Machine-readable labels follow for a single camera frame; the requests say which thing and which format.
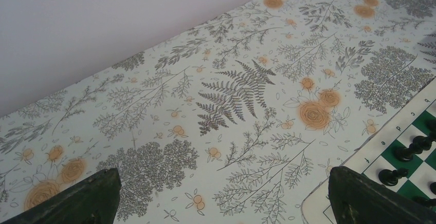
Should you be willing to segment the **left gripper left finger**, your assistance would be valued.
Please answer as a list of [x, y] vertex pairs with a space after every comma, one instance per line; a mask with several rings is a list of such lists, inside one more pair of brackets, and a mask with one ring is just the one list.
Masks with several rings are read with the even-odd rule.
[[103, 169], [4, 223], [113, 224], [120, 189], [118, 169]]

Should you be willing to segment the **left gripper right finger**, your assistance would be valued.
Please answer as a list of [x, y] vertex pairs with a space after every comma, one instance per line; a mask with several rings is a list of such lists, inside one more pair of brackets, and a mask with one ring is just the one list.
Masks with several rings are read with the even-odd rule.
[[435, 223], [435, 212], [346, 166], [332, 168], [328, 196], [337, 223]]

